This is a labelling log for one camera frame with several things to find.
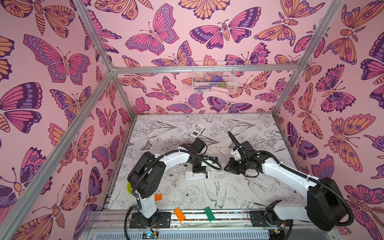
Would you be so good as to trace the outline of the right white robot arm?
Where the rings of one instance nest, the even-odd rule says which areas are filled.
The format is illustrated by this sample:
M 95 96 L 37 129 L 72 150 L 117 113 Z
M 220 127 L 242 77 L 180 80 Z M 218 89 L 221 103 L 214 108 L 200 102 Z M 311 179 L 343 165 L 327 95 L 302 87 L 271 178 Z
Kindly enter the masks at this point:
M 268 225 L 278 226 L 287 220 L 310 222 L 329 232 L 336 226 L 353 223 L 353 211 L 333 179 L 304 174 L 270 152 L 254 150 L 249 142 L 236 143 L 231 155 L 224 168 L 226 172 L 246 176 L 248 170 L 256 171 L 279 180 L 304 197 L 301 202 L 275 200 L 269 204 L 264 213 Z

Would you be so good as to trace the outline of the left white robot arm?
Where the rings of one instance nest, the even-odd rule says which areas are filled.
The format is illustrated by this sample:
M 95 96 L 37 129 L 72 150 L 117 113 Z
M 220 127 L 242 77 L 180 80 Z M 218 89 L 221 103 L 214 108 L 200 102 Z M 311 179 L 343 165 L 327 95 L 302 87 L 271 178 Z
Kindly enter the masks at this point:
M 165 171 L 182 164 L 192 165 L 192 170 L 186 173 L 187 180 L 207 180 L 210 174 L 207 171 L 207 156 L 201 153 L 206 143 L 196 138 L 191 144 L 183 144 L 178 149 L 162 155 L 145 152 L 140 157 L 127 177 L 130 193 L 137 201 L 140 216 L 151 220 L 158 214 L 155 204 L 157 191 Z

